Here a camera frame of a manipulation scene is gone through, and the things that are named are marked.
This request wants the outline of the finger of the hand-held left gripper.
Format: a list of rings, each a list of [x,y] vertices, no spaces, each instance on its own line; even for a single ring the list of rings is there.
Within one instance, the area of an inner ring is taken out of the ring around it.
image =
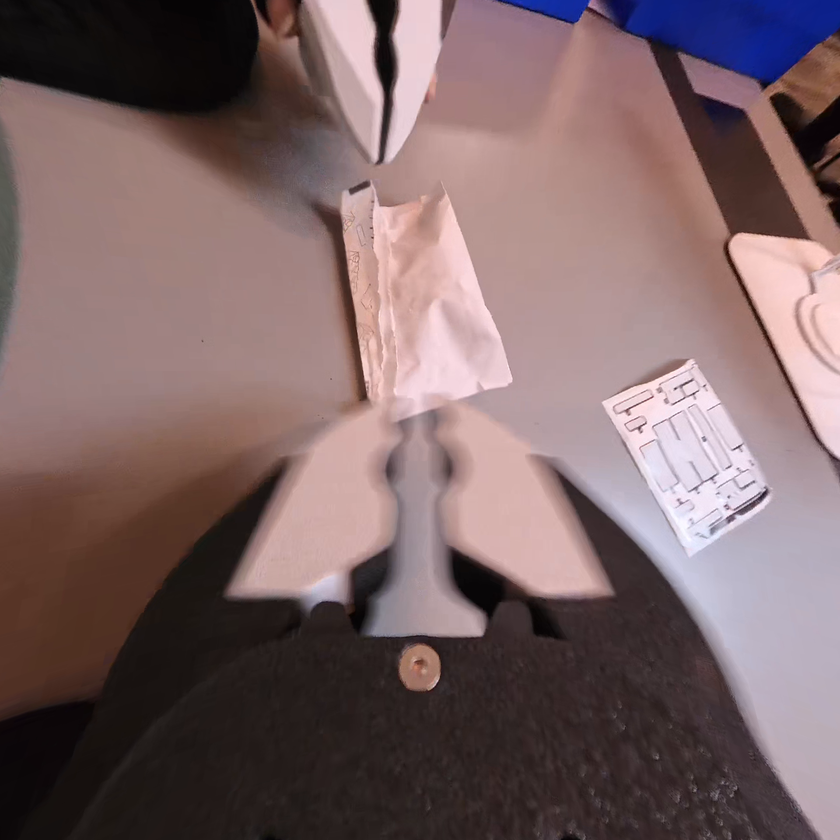
[[[398,1],[391,46],[395,70],[385,160],[392,162],[413,131],[436,78],[437,63],[455,1]]]
[[[376,65],[377,28],[365,1],[302,1],[299,46],[313,89],[326,98],[360,152],[381,161],[385,89]]]

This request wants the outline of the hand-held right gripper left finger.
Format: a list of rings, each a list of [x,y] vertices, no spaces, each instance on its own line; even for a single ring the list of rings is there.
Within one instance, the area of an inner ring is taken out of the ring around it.
[[[354,570],[396,532],[386,465],[400,439],[379,406],[360,406],[301,452],[259,514],[224,594],[235,602],[354,602]]]

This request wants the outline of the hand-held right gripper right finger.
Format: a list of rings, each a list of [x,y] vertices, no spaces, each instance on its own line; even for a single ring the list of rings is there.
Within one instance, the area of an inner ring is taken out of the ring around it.
[[[613,596],[568,495],[530,444],[464,402],[437,411],[436,438],[450,463],[440,517],[452,549],[528,595]]]

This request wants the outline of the white sticker sheet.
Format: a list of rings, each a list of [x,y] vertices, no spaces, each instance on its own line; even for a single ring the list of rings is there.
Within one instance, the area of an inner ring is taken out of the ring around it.
[[[687,556],[770,504],[758,460],[695,360],[602,406]]]

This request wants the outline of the white printed paper bag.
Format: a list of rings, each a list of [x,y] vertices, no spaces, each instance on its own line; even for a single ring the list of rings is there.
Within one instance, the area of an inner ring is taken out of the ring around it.
[[[364,182],[340,215],[368,400],[395,422],[512,382],[465,238],[441,184],[380,203]]]

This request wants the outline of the person's left hand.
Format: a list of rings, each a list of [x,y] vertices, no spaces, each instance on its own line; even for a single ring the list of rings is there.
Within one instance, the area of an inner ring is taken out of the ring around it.
[[[252,4],[277,39],[298,37],[301,1],[253,1]]]

